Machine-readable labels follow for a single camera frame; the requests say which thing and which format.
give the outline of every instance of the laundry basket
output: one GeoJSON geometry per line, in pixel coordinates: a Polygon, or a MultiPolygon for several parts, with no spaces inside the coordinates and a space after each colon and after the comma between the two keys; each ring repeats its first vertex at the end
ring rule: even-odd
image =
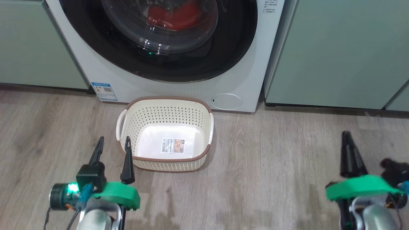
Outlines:
{"type": "Polygon", "coordinates": [[[131,139],[135,166],[154,171],[193,171],[206,160],[213,115],[203,101],[185,97],[141,97],[119,115],[116,137],[125,154],[131,139]]]}

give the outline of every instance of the green plastic bracket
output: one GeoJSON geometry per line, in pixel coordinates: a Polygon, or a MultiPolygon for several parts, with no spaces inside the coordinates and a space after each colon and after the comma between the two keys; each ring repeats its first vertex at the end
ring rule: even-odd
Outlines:
{"type": "Polygon", "coordinates": [[[350,178],[328,186],[327,199],[331,201],[358,196],[376,196],[385,193],[403,194],[399,189],[391,187],[384,179],[376,175],[364,175],[350,178]]]}
{"type": "Polygon", "coordinates": [[[117,181],[107,182],[103,191],[94,193],[92,197],[123,205],[127,209],[139,209],[141,205],[141,197],[136,188],[117,181]]]}

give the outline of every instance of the gray wood flooring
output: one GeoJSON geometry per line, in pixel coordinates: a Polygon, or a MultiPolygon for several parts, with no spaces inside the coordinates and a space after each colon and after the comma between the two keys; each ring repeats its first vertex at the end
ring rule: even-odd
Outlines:
{"type": "MultiPolygon", "coordinates": [[[[124,157],[114,135],[125,106],[83,93],[0,86],[0,229],[43,229],[51,187],[75,180],[100,136],[106,177],[119,180],[124,157]]],[[[142,204],[127,213],[126,229],[337,229],[339,211],[324,187],[340,179],[342,131],[352,132],[372,174],[382,172],[385,157],[409,162],[407,113],[260,103],[254,114],[214,118],[200,170],[135,169],[142,204]]],[[[51,212],[47,230],[65,229],[72,214],[51,212]]]]}

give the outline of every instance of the wire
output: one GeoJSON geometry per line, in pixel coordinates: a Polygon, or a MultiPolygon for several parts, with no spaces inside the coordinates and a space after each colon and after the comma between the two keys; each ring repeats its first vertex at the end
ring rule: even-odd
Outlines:
{"type": "Polygon", "coordinates": [[[399,225],[400,225],[399,230],[402,230],[403,222],[402,222],[402,218],[400,217],[400,214],[399,214],[399,208],[396,205],[396,202],[395,202],[395,199],[394,199],[393,195],[389,193],[389,197],[391,198],[392,204],[395,207],[396,214],[398,215],[398,218],[399,218],[399,225]]]}
{"type": "Polygon", "coordinates": [[[81,211],[81,208],[79,208],[75,213],[74,216],[72,216],[70,223],[68,224],[67,230],[70,230],[72,223],[74,223],[75,218],[78,216],[78,213],[81,211]]]}
{"type": "Polygon", "coordinates": [[[47,225],[48,219],[50,218],[50,211],[51,211],[51,207],[48,208],[47,213],[46,213],[46,215],[45,215],[44,230],[46,230],[46,229],[45,229],[45,226],[47,225]]]}

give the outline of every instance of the front-loading washing machine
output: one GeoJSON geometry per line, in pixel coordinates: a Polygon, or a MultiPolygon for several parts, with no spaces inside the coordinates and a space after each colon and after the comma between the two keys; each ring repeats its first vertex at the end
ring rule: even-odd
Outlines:
{"type": "Polygon", "coordinates": [[[102,101],[254,112],[284,0],[46,0],[102,101]]]}

